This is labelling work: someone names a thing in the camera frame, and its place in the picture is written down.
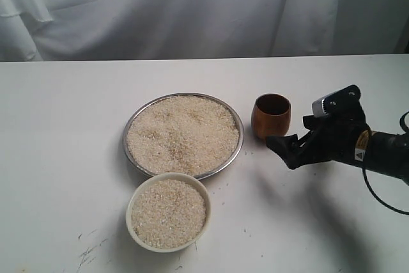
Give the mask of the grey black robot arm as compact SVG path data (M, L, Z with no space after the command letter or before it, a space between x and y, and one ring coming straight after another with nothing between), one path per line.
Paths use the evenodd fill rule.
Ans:
M266 146L290 169L336 161L408 182L408 134L388 134L369 128L365 116L338 114L303 117L308 133L268 136Z

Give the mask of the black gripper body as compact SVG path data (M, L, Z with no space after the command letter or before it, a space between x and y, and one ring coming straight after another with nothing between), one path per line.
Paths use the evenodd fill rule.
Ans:
M310 131L303 145L307 164L336 161L351 166L361 166L355 159L355 145L361 133L368 131L365 121L323 118L320 130Z

